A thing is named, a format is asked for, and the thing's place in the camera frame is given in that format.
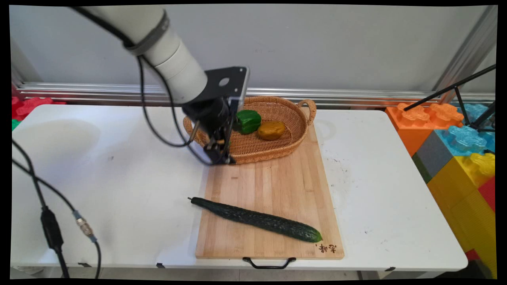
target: green cucumber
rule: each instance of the green cucumber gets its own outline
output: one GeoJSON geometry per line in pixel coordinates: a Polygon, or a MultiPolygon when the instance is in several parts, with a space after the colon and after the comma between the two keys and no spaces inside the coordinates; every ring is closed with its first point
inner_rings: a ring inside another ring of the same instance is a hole
{"type": "Polygon", "coordinates": [[[322,236],[316,229],[300,222],[231,205],[216,203],[203,198],[194,197],[189,199],[192,204],[209,210],[213,214],[227,220],[252,225],[254,227],[293,237],[302,241],[319,242],[322,240],[322,236]]]}

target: metal connector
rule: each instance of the metal connector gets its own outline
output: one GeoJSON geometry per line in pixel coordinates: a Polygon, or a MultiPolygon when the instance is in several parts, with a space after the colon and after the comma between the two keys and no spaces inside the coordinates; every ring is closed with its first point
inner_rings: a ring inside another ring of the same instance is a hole
{"type": "Polygon", "coordinates": [[[76,223],[77,225],[79,226],[79,228],[81,229],[81,231],[89,238],[92,238],[93,237],[93,230],[92,228],[90,227],[90,225],[88,225],[88,222],[84,219],[84,218],[79,218],[76,220],[76,223]]]}

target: basket handle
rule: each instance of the basket handle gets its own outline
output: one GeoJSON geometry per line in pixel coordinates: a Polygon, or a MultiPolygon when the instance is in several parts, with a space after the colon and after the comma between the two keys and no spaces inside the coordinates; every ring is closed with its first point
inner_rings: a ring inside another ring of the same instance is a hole
{"type": "MultiPolygon", "coordinates": [[[[189,136],[192,136],[192,132],[194,131],[194,127],[192,127],[192,121],[189,119],[189,117],[183,118],[183,128],[185,129],[185,131],[187,132],[187,134],[189,136]]],[[[194,141],[196,143],[200,144],[200,146],[202,146],[202,147],[206,144],[206,142],[204,142],[202,140],[202,138],[200,138],[198,135],[195,136],[194,141]]]]}
{"type": "Polygon", "coordinates": [[[313,123],[313,119],[315,119],[315,114],[317,114],[317,105],[313,100],[304,99],[298,103],[298,107],[302,107],[304,104],[307,104],[310,107],[310,116],[308,116],[308,125],[313,123]]]}

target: yellow potato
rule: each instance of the yellow potato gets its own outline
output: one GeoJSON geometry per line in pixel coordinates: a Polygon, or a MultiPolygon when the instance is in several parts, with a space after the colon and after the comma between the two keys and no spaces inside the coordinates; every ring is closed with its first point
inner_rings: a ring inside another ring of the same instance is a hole
{"type": "Polygon", "coordinates": [[[285,125],[280,121],[271,121],[262,124],[257,129],[257,134],[261,139],[274,140],[282,136],[285,131],[285,125]]]}

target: cutting board handle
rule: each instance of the cutting board handle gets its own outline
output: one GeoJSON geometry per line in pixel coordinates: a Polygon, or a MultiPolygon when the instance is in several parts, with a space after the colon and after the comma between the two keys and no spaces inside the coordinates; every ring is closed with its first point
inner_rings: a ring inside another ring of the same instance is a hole
{"type": "Polygon", "coordinates": [[[252,261],[250,257],[243,257],[243,261],[250,263],[255,269],[284,269],[287,265],[293,261],[296,261],[295,257],[287,259],[287,262],[282,266],[258,266],[252,261]]]}

